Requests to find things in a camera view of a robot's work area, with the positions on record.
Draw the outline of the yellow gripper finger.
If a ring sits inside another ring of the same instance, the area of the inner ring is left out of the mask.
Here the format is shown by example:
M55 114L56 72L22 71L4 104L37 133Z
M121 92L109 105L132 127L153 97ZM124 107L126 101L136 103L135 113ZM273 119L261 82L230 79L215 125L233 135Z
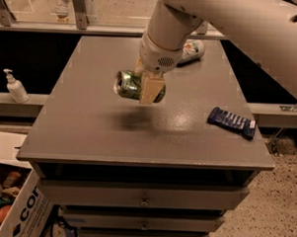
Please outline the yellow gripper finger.
M135 74L138 75L138 76L141 76L142 73L144 72L144 66L141 62L141 59L138 58L137 61L136 61L136 66L135 66Z
M165 86L165 79L161 72L145 71L141 74L141 105L152 104Z

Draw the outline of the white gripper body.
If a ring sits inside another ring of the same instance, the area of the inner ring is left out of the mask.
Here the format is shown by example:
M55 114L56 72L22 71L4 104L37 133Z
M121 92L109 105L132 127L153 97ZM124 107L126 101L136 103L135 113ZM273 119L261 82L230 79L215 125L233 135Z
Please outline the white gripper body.
M161 42L165 45L171 44L174 48L165 49L161 44L152 41L147 31L143 33L138 57L141 59L145 71L161 73L172 71L182 57L186 36L179 36L178 39L173 36L164 37Z

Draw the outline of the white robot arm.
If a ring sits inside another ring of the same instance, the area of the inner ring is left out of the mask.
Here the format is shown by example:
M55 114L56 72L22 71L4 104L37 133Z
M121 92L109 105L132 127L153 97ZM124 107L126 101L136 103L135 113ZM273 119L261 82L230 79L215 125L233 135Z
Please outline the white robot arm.
M297 6L280 0L158 0L140 42L141 104L151 104L163 74L207 22L297 99Z

